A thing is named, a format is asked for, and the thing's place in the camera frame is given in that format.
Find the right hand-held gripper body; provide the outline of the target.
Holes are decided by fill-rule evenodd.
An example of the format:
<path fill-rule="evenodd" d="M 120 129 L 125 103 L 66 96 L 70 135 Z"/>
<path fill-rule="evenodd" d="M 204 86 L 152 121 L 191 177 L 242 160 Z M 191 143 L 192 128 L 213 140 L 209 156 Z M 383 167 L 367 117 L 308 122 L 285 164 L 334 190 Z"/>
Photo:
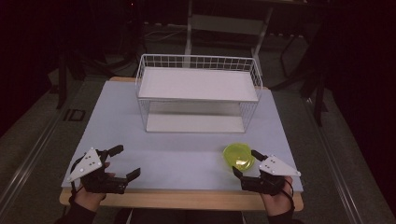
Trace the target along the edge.
<path fill-rule="evenodd" d="M 295 168 L 283 162 L 275 155 L 267 156 L 259 165 L 260 175 L 257 177 L 244 176 L 240 181 L 242 190 L 261 194 L 277 195 L 284 188 L 285 176 L 300 176 Z"/>

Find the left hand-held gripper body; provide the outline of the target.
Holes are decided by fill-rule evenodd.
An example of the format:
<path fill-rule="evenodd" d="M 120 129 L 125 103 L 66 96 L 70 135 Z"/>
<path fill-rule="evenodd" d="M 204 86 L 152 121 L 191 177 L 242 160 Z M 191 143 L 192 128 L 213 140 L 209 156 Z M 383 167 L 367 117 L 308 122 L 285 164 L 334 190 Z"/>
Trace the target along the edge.
<path fill-rule="evenodd" d="M 106 159 L 110 157 L 107 151 L 89 149 L 73 163 L 66 181 L 73 184 L 79 179 L 89 192 L 123 194 L 129 182 L 126 178 L 112 177 L 105 172 Z"/>

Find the yellow-green translucent plate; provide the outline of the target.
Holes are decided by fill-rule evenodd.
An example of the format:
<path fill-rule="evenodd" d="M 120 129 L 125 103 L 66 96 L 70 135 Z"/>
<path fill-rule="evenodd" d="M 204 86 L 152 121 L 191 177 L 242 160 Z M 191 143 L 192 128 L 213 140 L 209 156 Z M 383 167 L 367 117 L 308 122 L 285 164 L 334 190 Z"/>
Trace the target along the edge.
<path fill-rule="evenodd" d="M 235 167 L 239 171 L 248 170 L 255 162 L 251 155 L 251 148 L 246 143 L 232 143 L 223 149 L 223 159 L 229 167 Z"/>

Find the person's right hand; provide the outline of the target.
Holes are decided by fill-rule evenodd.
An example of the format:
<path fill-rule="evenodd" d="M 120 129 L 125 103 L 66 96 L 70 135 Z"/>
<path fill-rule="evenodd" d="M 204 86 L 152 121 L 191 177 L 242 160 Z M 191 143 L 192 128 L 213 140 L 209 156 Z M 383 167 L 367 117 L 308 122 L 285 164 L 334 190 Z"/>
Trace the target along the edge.
<path fill-rule="evenodd" d="M 261 195 L 268 216 L 280 215 L 282 213 L 288 212 L 292 208 L 293 202 L 291 200 L 293 198 L 293 180 L 290 176 L 285 176 L 284 179 L 285 185 L 280 193 L 274 196 L 269 194 Z"/>

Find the person's left hand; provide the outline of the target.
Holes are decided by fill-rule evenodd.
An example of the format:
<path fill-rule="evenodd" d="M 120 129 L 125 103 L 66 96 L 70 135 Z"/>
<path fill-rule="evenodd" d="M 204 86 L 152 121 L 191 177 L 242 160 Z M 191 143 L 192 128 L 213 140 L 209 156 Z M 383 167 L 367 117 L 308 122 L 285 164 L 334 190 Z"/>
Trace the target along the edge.
<path fill-rule="evenodd" d="M 94 193 L 86 190 L 83 184 L 80 184 L 75 196 L 75 203 L 88 209 L 92 212 L 96 212 L 103 201 L 106 198 L 105 193 Z"/>

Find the pale grey table board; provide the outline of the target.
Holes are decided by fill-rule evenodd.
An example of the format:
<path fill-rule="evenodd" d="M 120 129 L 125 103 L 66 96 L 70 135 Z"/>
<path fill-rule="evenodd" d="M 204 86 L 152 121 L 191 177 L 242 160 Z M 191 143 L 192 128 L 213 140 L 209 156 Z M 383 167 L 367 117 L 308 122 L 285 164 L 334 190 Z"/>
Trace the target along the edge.
<path fill-rule="evenodd" d="M 240 190 L 240 181 L 223 159 L 231 143 L 246 143 L 264 155 L 295 164 L 273 94 L 263 90 L 255 114 L 243 134 L 147 133 L 143 128 L 133 82 L 108 81 L 99 95 L 74 153 L 90 148 L 124 150 L 111 158 L 109 171 L 124 176 L 136 168 L 141 176 L 130 189 Z"/>

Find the wooden table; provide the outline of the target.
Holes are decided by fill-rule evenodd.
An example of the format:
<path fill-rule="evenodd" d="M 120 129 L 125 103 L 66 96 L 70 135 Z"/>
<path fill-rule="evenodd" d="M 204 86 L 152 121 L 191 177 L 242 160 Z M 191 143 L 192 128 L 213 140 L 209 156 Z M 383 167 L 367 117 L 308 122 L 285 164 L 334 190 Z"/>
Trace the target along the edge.
<path fill-rule="evenodd" d="M 256 192 L 240 190 L 194 189 L 128 189 L 123 194 L 110 194 L 106 206 L 208 209 L 208 210 L 262 210 L 261 196 Z"/>

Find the dark metal stand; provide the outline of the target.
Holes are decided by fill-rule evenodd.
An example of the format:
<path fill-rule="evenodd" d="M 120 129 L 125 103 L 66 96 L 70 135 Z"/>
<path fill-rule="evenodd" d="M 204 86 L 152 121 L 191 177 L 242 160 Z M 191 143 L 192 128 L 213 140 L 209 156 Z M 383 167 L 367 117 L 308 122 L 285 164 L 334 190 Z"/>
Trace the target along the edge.
<path fill-rule="evenodd" d="M 321 112 L 323 105 L 324 87 L 325 87 L 325 75 L 321 74 L 318 76 L 318 81 L 316 85 L 317 91 L 316 91 L 315 105 L 314 105 L 314 119 L 319 127 L 322 126 Z"/>

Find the metal floor rail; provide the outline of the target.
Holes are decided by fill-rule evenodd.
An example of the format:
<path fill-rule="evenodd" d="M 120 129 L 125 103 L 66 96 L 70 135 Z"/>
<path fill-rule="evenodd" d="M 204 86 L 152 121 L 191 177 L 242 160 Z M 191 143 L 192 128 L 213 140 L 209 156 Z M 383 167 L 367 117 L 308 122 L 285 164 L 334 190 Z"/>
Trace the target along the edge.
<path fill-rule="evenodd" d="M 330 174 L 332 176 L 332 181 L 337 189 L 337 192 L 340 196 L 340 200 L 344 206 L 344 210 L 346 211 L 346 215 L 349 219 L 350 224 L 363 224 L 361 214 L 358 211 L 358 208 L 355 204 L 355 201 L 350 193 L 349 187 L 347 185 L 346 180 L 344 179 L 344 175 L 339 167 L 337 159 L 332 153 L 332 147 L 329 143 L 329 140 L 322 130 L 321 127 L 318 126 L 316 119 L 313 115 L 314 103 L 310 98 L 302 99 L 304 108 L 308 113 L 308 117 L 311 123 L 314 125 L 319 141 L 324 148 L 326 162 L 330 169 Z"/>
<path fill-rule="evenodd" d="M 70 102 L 66 101 L 53 111 L 44 130 L 40 133 L 33 146 L 29 149 L 29 153 L 20 163 L 20 166 L 0 194 L 0 222 L 7 216 L 10 207 L 14 204 L 37 161 L 44 152 L 58 122 L 63 119 L 69 106 Z"/>

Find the white metal frame stand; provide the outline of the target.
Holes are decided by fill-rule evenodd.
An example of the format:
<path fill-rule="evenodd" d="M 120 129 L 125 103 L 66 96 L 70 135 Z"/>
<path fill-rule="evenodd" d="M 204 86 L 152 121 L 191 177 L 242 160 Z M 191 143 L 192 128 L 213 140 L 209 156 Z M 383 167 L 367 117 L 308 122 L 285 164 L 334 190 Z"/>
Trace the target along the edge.
<path fill-rule="evenodd" d="M 184 51 L 186 55 L 191 55 L 191 37 L 193 30 L 240 35 L 255 35 L 258 37 L 258 41 L 256 46 L 251 49 L 251 56 L 256 61 L 258 68 L 262 68 L 259 59 L 259 53 L 261 51 L 262 42 L 266 35 L 269 22 L 274 11 L 272 7 L 268 7 L 266 9 L 264 13 L 264 19 L 262 21 L 194 14 L 192 12 L 192 7 L 193 0 L 189 0 L 187 18 L 187 40 Z"/>

